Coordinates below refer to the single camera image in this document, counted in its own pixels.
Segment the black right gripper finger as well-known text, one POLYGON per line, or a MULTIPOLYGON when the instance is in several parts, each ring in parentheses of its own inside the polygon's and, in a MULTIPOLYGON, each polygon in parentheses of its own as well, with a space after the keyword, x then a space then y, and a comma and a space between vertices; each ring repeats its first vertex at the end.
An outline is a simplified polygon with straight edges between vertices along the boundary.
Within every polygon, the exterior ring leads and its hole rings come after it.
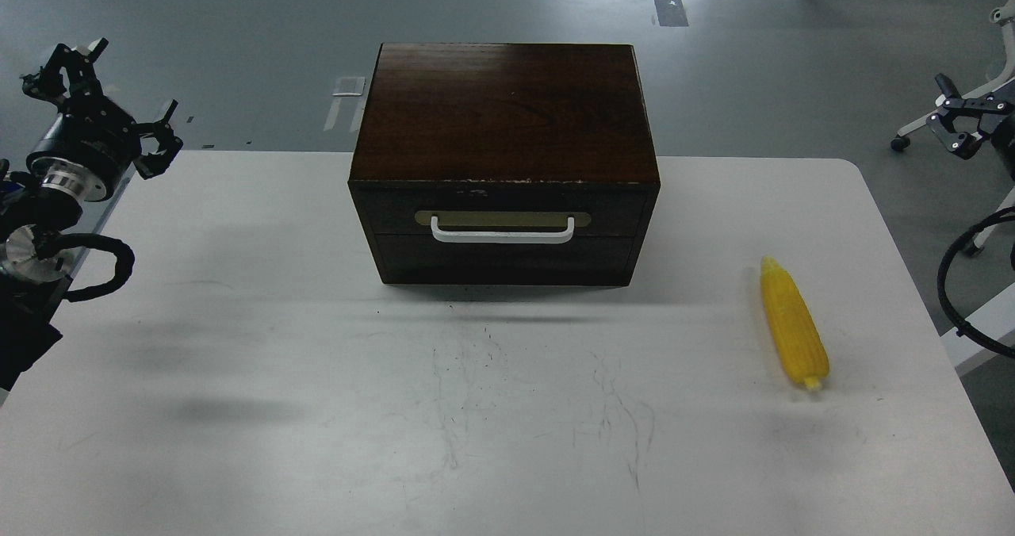
POLYGON ((983 144, 990 144, 986 116, 1014 113, 1014 78, 978 98, 961 98, 953 81, 944 74, 936 74, 935 82, 944 100, 925 123, 947 151, 963 160, 971 159, 983 144))

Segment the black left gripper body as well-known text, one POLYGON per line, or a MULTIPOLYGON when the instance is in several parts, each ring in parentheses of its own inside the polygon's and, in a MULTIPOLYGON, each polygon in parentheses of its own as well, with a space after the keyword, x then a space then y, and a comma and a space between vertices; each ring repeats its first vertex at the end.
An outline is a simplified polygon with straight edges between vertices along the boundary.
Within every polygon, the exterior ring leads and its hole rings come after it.
POLYGON ((105 202, 130 164, 141 156, 134 117, 115 102, 97 95, 70 98, 28 156, 28 170, 44 176, 61 160, 88 170, 98 181, 88 202, 105 202))

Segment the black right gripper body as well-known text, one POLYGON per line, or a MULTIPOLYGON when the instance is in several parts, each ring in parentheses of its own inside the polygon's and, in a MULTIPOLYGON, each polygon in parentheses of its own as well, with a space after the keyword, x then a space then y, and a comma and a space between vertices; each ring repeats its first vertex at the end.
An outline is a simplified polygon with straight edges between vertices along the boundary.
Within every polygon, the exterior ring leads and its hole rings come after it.
POLYGON ((989 114, 986 116, 986 135, 994 153, 1014 181, 1014 114, 989 114))

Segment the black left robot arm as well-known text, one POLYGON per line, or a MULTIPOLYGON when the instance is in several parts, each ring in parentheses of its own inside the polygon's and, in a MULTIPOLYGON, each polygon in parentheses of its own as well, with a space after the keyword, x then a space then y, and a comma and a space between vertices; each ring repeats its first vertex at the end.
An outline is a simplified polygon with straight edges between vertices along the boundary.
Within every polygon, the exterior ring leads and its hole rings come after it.
POLYGON ((54 123, 25 160, 2 160, 1 388, 8 396, 61 333, 52 323, 63 302, 91 302, 126 284, 136 262, 123 240, 76 233, 82 207, 116 195, 128 170, 164 174, 182 150, 170 120, 141 123, 101 88, 95 63, 105 38, 86 46, 58 44, 22 77, 29 98, 54 105, 54 123))

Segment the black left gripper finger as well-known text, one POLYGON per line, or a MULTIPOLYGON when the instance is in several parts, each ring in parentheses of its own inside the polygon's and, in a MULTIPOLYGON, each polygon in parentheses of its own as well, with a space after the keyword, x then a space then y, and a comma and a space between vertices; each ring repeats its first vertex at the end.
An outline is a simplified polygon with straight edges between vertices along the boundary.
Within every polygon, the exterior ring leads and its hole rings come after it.
POLYGON ((163 116, 158 120, 150 123, 132 123, 132 132, 140 141, 155 140, 154 151, 143 152, 133 161, 134 168, 145 181, 165 174, 175 156, 182 150, 182 139, 175 135, 170 122, 177 108, 178 100, 171 99, 163 116))
POLYGON ((94 64, 108 45, 108 40, 96 40, 83 48, 57 44, 39 70, 21 76, 22 93, 58 110, 98 105, 105 93, 94 64))

